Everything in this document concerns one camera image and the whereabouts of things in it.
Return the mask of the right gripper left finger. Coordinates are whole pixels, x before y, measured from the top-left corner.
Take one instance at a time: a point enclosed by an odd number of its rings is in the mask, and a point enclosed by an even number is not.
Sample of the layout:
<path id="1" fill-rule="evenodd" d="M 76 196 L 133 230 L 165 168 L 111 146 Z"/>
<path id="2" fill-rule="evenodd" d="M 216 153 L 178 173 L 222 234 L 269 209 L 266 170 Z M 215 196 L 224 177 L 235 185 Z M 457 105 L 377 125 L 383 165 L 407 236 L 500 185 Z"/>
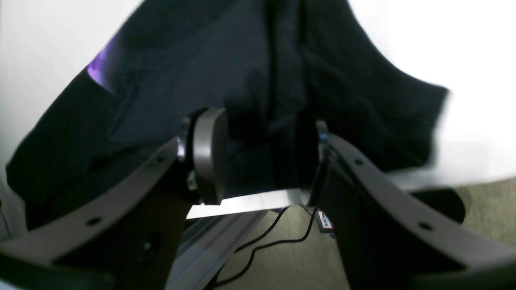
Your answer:
<path id="1" fill-rule="evenodd" d="M 193 205 L 224 197 L 227 111 L 182 120 L 177 136 L 92 202 L 1 243 L 1 288 L 162 290 Z"/>

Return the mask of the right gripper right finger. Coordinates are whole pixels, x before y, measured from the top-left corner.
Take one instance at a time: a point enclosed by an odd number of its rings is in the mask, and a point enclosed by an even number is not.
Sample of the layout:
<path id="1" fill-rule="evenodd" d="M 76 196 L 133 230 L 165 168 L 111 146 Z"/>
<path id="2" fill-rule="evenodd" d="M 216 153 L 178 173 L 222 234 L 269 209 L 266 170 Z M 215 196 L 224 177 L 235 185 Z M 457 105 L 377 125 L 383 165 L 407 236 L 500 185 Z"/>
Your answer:
<path id="1" fill-rule="evenodd" d="M 514 249 L 404 193 L 324 121 L 298 114 L 296 155 L 302 203 L 333 223 L 351 289 L 514 290 Z"/>

